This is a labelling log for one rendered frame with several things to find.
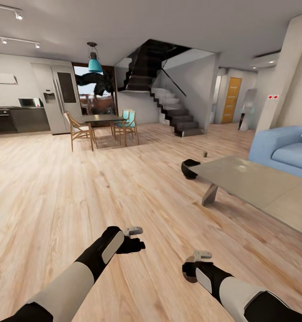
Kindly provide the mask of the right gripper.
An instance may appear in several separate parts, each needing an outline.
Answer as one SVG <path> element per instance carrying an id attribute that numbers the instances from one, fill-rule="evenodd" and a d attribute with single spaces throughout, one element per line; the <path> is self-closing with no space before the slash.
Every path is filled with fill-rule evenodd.
<path id="1" fill-rule="evenodd" d="M 199 262 L 186 262 L 184 265 L 182 265 L 183 272 L 186 272 L 187 276 L 196 277 L 196 266 L 199 264 Z"/>

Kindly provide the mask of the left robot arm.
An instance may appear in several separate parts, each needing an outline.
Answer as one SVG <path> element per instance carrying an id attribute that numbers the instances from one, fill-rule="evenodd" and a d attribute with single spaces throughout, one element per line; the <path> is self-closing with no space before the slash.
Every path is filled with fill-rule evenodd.
<path id="1" fill-rule="evenodd" d="M 1 322 L 71 322 L 103 270 L 115 254 L 145 249 L 139 226 L 110 226 L 55 280 Z"/>

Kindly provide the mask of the cauldron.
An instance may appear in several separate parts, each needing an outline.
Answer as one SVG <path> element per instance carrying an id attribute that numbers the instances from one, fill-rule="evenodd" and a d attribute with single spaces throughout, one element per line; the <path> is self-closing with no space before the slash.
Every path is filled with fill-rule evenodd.
<path id="1" fill-rule="evenodd" d="M 197 174 L 191 170 L 189 170 L 189 167 L 195 166 L 195 165 L 200 165 L 201 163 L 198 161 L 194 161 L 192 159 L 187 159 L 186 161 L 182 162 L 181 165 L 181 170 L 185 176 L 186 179 L 190 179 L 190 178 L 196 178 Z"/>

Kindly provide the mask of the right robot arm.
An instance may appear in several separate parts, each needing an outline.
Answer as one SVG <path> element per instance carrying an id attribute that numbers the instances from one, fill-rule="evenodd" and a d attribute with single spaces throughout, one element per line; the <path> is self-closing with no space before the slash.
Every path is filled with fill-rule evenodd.
<path id="1" fill-rule="evenodd" d="M 214 297 L 235 322 L 302 322 L 302 314 L 276 293 L 251 285 L 214 265 L 209 251 L 194 250 L 194 262 L 182 265 L 187 276 L 198 282 Z"/>

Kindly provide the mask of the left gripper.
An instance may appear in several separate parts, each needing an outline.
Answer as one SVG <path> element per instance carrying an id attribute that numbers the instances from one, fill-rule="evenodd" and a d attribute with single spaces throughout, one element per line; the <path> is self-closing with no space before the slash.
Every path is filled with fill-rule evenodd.
<path id="1" fill-rule="evenodd" d="M 129 238 L 128 244 L 125 250 L 123 251 L 117 251 L 116 254 L 129 254 L 133 252 L 139 252 L 141 249 L 145 249 L 145 245 L 143 241 L 140 241 L 140 238 Z"/>

